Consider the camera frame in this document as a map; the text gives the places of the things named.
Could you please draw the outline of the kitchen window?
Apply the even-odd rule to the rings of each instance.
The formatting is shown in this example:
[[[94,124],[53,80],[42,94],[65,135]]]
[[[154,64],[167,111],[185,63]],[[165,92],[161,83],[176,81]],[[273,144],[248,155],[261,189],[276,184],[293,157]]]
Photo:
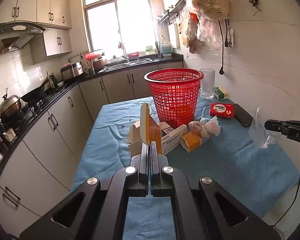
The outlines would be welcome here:
[[[120,42],[127,55],[155,47],[155,23],[150,0],[82,0],[89,42],[107,59],[121,57]]]

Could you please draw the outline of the black phone case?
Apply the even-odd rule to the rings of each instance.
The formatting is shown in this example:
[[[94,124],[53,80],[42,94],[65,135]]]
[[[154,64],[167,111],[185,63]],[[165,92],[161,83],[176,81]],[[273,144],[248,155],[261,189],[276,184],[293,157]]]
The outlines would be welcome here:
[[[244,127],[250,127],[253,121],[253,117],[237,103],[234,103],[234,117]]]

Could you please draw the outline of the hanging plastic bags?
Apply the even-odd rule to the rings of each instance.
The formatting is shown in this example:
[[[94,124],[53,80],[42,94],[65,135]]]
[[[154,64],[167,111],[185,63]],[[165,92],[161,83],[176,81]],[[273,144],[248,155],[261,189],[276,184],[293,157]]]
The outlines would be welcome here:
[[[215,50],[223,47],[221,22],[229,18],[228,0],[185,0],[181,12],[182,44],[191,54],[200,51],[199,46]]]

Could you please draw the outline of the steel lidded pot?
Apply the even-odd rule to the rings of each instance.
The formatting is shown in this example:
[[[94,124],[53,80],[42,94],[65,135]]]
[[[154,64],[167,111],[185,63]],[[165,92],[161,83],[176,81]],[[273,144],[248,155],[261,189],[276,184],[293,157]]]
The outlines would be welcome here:
[[[10,116],[18,114],[21,110],[21,101],[19,96],[8,96],[6,93],[3,97],[3,102],[0,104],[0,117],[7,119]]]

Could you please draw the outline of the red plastic mesh basket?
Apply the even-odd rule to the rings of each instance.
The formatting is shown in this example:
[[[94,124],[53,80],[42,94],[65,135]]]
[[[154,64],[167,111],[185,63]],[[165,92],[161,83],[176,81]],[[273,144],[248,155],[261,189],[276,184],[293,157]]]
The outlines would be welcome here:
[[[194,119],[202,72],[189,68],[165,68],[144,76],[148,82],[158,118],[177,128]]]

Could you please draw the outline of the small brown white box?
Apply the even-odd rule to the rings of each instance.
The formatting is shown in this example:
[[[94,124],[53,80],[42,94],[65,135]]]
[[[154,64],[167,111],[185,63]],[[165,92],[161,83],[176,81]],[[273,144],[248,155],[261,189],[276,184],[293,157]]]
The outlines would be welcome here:
[[[174,131],[174,129],[165,121],[159,123],[159,127],[161,128],[161,136],[164,137]]]

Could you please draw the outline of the orange white carton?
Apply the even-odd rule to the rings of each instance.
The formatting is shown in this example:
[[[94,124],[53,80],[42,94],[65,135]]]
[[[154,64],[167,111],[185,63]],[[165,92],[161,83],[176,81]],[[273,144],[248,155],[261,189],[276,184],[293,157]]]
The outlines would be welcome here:
[[[161,128],[149,114],[149,104],[143,103],[140,111],[140,138],[143,143],[156,143],[157,153],[163,155]]]

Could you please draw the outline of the silver rice cooker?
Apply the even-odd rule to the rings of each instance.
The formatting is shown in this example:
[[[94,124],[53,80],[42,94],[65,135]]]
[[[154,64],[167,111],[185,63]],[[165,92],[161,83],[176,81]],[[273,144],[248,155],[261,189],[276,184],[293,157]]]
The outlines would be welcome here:
[[[67,63],[61,69],[61,76],[64,81],[80,76],[84,73],[81,62]]]

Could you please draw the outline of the beige torn cardboard box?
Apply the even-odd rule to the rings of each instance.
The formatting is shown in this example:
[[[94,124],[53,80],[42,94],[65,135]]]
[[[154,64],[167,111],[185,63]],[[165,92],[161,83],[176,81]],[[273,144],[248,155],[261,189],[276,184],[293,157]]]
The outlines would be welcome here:
[[[142,140],[140,137],[140,120],[134,122],[130,127],[126,143],[128,144],[131,158],[141,153]]]

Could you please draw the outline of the black wok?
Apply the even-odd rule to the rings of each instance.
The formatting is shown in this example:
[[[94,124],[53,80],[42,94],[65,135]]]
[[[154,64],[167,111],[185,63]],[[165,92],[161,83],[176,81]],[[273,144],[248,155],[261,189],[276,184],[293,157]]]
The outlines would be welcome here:
[[[23,95],[21,97],[21,100],[23,100],[26,103],[31,103],[31,102],[37,101],[37,100],[41,99],[42,97],[44,97],[44,87],[48,83],[48,81],[49,81],[49,78],[46,77],[45,80],[42,82],[42,84],[39,87],[37,87],[37,88],[31,90],[30,92],[26,93],[25,95]]]

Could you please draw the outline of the range hood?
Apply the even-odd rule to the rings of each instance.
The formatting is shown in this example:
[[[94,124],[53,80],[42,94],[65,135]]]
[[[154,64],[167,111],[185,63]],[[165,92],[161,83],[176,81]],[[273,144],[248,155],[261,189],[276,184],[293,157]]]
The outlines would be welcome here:
[[[32,39],[43,34],[45,28],[32,22],[9,22],[0,24],[0,56],[22,49]]]

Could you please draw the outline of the clear plastic bag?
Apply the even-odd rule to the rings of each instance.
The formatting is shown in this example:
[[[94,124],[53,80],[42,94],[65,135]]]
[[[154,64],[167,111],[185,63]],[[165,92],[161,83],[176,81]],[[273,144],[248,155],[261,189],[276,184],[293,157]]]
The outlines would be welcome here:
[[[281,137],[280,133],[268,131],[264,127],[268,117],[269,115],[264,111],[264,109],[262,107],[258,107],[249,128],[249,136],[252,139],[255,148],[268,148],[269,145],[276,144]]]

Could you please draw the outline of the white pink plastic bag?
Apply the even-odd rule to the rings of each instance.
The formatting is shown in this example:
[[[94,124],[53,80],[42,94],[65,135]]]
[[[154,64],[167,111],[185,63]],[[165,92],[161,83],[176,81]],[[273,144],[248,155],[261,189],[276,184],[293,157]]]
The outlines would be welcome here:
[[[207,138],[211,134],[217,137],[221,132],[217,116],[211,119],[201,118],[200,121],[192,121],[189,123],[189,128],[191,131],[200,134],[202,138]]]

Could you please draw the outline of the upper wall cabinets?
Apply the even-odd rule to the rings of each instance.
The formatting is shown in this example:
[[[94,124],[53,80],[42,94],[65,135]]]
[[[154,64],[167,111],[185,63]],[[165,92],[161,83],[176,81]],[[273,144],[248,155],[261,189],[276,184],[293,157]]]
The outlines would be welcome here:
[[[3,0],[0,24],[9,22],[32,22],[45,28],[27,44],[34,63],[72,51],[70,0]]]

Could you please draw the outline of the orange cardboard box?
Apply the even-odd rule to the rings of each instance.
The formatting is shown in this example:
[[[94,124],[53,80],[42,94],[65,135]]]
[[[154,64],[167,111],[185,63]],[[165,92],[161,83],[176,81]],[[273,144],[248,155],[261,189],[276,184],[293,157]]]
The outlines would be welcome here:
[[[202,137],[199,133],[190,131],[181,136],[180,144],[187,153],[190,153],[209,139],[210,135],[208,135],[207,137]]]

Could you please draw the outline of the lower kitchen cabinets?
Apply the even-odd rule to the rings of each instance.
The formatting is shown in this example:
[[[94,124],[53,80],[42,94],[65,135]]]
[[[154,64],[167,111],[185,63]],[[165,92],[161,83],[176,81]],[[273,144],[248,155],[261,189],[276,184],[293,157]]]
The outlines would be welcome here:
[[[51,106],[33,118],[0,162],[0,225],[14,236],[47,213],[76,187],[77,167],[89,145],[93,174],[111,176],[130,162],[126,143],[136,120],[134,109],[152,95],[142,74],[131,77],[134,96],[116,100],[90,114],[84,100],[83,113],[71,109],[67,89]]]

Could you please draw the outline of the clear glass mug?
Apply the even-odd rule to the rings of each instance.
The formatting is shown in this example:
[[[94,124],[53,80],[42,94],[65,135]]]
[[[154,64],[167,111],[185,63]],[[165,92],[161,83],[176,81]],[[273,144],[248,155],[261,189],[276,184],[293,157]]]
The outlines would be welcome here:
[[[200,96],[203,99],[213,99],[214,87],[215,87],[215,70],[209,68],[203,68],[200,70],[203,74],[203,78],[200,82]]]

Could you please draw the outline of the blue table cloth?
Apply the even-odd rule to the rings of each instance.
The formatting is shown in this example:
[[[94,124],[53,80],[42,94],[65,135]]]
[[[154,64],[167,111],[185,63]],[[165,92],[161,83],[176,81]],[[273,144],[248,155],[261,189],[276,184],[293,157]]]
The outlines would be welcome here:
[[[72,187],[90,177],[109,179],[128,166],[126,142],[132,124],[147,103],[152,118],[157,112],[151,97],[104,105],[91,129]],[[258,149],[248,129],[236,119],[220,119],[220,135],[192,152],[177,146],[167,158],[171,166],[195,181],[209,176],[258,217],[264,217],[299,180],[299,172],[278,144]],[[130,198],[124,239],[174,239],[169,198]]]

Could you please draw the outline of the green yellow snack packet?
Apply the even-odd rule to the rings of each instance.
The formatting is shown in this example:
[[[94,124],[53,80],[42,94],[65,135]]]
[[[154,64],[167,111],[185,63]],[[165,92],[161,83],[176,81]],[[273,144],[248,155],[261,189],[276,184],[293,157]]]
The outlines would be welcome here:
[[[223,101],[230,98],[229,93],[223,87],[215,87],[213,91],[214,91],[214,96],[219,101]]]

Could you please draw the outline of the sink faucet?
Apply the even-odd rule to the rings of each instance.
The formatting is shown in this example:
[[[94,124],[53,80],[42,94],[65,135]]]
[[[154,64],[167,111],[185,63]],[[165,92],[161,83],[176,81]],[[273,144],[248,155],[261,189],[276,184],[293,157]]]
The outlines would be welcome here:
[[[122,52],[123,52],[122,58],[124,58],[128,62],[129,58],[128,58],[125,46],[124,46],[124,44],[122,42],[119,43],[118,48],[122,49]]]

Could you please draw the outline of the red tissue pack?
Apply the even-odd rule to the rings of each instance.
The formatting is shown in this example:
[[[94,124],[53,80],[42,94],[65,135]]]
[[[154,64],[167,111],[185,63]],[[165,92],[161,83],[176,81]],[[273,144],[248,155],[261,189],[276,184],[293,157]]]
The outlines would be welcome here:
[[[210,103],[210,115],[231,119],[235,115],[234,105],[231,103]]]

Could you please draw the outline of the white medicine box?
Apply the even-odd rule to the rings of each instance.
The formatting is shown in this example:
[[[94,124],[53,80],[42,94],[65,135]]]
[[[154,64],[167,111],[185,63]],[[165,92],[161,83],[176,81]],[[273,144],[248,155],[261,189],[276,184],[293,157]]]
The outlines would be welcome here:
[[[161,139],[162,154],[167,155],[173,149],[180,144],[180,139],[183,134],[187,132],[187,126],[185,124],[174,129]]]

